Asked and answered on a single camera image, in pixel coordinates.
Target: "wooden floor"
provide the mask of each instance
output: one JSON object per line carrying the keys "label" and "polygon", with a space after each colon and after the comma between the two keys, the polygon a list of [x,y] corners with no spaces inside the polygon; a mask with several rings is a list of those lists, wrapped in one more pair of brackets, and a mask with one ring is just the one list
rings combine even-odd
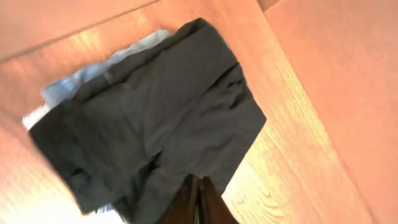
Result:
{"label": "wooden floor", "polygon": [[40,88],[52,80],[197,17],[224,37],[268,117],[223,194],[235,218],[249,224],[375,222],[257,1],[160,0],[0,62],[0,223],[106,223],[80,215],[21,118],[43,103]]}
{"label": "wooden floor", "polygon": [[398,223],[397,1],[281,0],[272,30],[377,221]]}
{"label": "wooden floor", "polygon": [[0,60],[155,0],[0,0]]}

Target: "cloth fold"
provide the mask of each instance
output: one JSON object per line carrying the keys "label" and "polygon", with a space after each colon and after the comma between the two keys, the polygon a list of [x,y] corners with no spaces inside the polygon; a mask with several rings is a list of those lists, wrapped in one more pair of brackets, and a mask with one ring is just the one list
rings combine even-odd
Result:
{"label": "cloth fold", "polygon": [[190,173],[222,193],[265,123],[216,29],[197,19],[83,84],[31,130],[83,213],[155,223]]}
{"label": "cloth fold", "polygon": [[110,66],[122,61],[127,56],[142,52],[143,50],[155,47],[166,38],[172,35],[171,32],[159,29],[143,39],[131,44],[128,48],[118,50],[107,61],[89,65],[75,72],[73,75],[57,80],[42,89],[43,99],[53,108],[63,100],[72,98],[82,84],[101,75]]}

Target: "wood grain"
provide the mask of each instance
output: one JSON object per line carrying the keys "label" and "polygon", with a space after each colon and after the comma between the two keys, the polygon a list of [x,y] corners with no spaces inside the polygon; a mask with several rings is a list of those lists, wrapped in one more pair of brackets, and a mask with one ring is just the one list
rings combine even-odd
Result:
{"label": "wood grain", "polygon": [[286,0],[266,12],[380,223],[398,223],[397,1]]}
{"label": "wood grain", "polygon": [[[0,217],[7,223],[28,218],[29,223],[89,222],[77,215],[66,187],[30,145],[22,115],[43,102],[39,89],[50,80],[104,60],[160,27],[177,30],[197,17],[224,37],[268,117],[223,194],[237,221],[373,222],[255,0],[163,0],[0,63],[5,136],[0,154],[7,155],[0,166],[7,174],[0,177],[6,186]],[[54,206],[60,198],[62,203]],[[67,216],[41,218],[61,209]]]}
{"label": "wood grain", "polygon": [[0,0],[0,60],[155,0]]}

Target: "fabric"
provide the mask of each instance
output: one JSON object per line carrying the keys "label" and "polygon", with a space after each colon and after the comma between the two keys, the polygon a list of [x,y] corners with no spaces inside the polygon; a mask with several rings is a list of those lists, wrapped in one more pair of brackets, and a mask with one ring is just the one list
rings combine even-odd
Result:
{"label": "fabric", "polygon": [[82,85],[30,134],[83,213],[112,202],[155,223],[187,174],[222,193],[265,120],[235,56],[197,19]]}
{"label": "fabric", "polygon": [[82,84],[90,81],[98,75],[101,75],[101,73],[107,70],[111,65],[120,62],[128,55],[136,54],[143,50],[152,48],[171,35],[172,33],[167,30],[157,30],[147,37],[131,44],[128,48],[115,52],[109,60],[89,65],[77,71],[70,77],[66,77],[46,86],[42,90],[43,99],[51,108],[53,108],[63,100],[72,98]]}
{"label": "fabric", "polygon": [[[26,129],[30,129],[45,114],[47,114],[54,106],[57,106],[63,100],[72,98],[82,84],[101,75],[111,65],[120,62],[128,55],[139,53],[143,50],[152,48],[172,35],[167,30],[157,30],[145,38],[131,44],[128,48],[118,50],[107,61],[89,65],[75,72],[73,75],[46,86],[42,90],[42,96],[46,100],[46,104],[37,108],[35,111],[24,116],[22,123]],[[105,213],[113,211],[114,207],[109,203],[97,209],[97,213]]]}

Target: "dark gray clothing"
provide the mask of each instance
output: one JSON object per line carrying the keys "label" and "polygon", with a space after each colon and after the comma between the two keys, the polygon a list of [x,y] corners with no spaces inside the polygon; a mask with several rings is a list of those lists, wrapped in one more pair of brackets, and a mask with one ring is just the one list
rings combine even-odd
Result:
{"label": "dark gray clothing", "polygon": [[147,37],[131,44],[128,48],[118,50],[107,61],[89,65],[69,77],[65,77],[45,86],[42,89],[43,99],[45,99],[47,104],[53,108],[62,101],[72,98],[82,84],[90,81],[98,75],[101,75],[101,73],[107,70],[111,65],[120,62],[129,55],[136,54],[145,49],[156,46],[171,35],[172,34],[167,30],[157,30]]}
{"label": "dark gray clothing", "polygon": [[240,64],[203,19],[84,84],[31,130],[83,212],[155,223],[185,176],[223,192],[265,123]]}

